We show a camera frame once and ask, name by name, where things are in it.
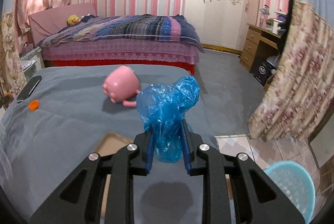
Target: wooden desk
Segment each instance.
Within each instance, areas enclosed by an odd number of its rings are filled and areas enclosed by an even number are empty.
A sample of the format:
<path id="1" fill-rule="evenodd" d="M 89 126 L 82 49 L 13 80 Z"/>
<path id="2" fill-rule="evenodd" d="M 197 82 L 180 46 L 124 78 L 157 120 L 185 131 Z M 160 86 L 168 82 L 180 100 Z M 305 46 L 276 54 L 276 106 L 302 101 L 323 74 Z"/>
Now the wooden desk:
<path id="1" fill-rule="evenodd" d="M 259 60 L 279 54 L 277 42 L 281 37 L 269 30 L 251 24 L 248 25 L 249 29 L 240 57 L 240 64 L 247 71 L 253 73 Z"/>

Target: gray blanket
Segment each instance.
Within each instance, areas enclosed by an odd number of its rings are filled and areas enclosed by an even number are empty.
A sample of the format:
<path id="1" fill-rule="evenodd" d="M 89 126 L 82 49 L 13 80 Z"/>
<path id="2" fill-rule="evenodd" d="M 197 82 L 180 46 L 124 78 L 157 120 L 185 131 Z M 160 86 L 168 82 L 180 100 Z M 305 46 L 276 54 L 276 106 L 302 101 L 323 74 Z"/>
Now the gray blanket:
<path id="1" fill-rule="evenodd" d="M 112 104 L 102 92 L 117 66 L 59 67 L 38 72 L 32 96 L 14 101 L 0 123 L 0 184 L 28 220 L 42 202 L 96 147 L 106 132 L 134 138 L 143 132 L 136 109 Z M 188 72 L 169 66 L 131 65 L 142 88 L 172 84 Z M 27 105 L 38 99 L 34 112 Z M 202 99 L 186 120 L 203 141 L 216 146 Z M 153 162 L 148 177 L 134 179 L 136 224 L 201 223 L 202 177 L 189 177 L 183 161 Z"/>

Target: smartphone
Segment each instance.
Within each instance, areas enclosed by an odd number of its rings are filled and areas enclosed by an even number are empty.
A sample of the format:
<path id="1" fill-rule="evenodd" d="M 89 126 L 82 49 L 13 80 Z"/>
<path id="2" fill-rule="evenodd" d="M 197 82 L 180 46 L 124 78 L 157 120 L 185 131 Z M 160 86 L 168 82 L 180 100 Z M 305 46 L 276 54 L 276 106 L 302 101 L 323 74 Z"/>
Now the smartphone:
<path id="1" fill-rule="evenodd" d="M 20 94 L 17 96 L 17 102 L 23 102 L 25 99 L 29 98 L 31 93 L 34 91 L 36 86 L 39 84 L 39 82 L 42 80 L 42 76 L 38 75 L 35 77 L 32 77 L 29 82 L 26 84 L 26 86 L 22 89 Z"/>

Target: yellow duck plush toy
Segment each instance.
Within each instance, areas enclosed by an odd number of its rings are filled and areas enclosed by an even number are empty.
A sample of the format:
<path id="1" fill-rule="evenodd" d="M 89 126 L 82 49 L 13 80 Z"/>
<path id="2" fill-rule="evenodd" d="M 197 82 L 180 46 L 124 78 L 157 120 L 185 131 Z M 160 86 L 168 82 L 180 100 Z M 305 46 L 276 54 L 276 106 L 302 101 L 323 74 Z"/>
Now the yellow duck plush toy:
<path id="1" fill-rule="evenodd" d="M 77 15 L 71 15 L 67 19 L 67 25 L 73 25 L 80 21 L 81 19 Z"/>

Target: cardboard box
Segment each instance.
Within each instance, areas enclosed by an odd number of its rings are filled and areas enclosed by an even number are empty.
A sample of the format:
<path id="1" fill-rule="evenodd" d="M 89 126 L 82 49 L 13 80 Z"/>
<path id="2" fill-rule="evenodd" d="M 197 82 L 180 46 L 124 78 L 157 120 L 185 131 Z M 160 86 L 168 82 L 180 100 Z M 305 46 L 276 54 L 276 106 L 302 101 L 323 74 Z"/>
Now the cardboard box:
<path id="1" fill-rule="evenodd" d="M 226 178 L 226 185 L 228 187 L 228 199 L 233 200 L 232 185 L 231 185 L 231 180 L 229 178 Z"/>
<path id="2" fill-rule="evenodd" d="M 95 152 L 101 156 L 106 156 L 116 153 L 119 149 L 127 146 L 128 144 L 133 143 L 133 140 L 126 138 L 120 134 L 116 133 L 107 133 L 99 145 L 96 147 Z M 103 193 L 102 207 L 101 207 L 101 216 L 106 215 L 106 199 L 108 196 L 110 184 L 110 175 L 107 176 L 106 186 Z"/>

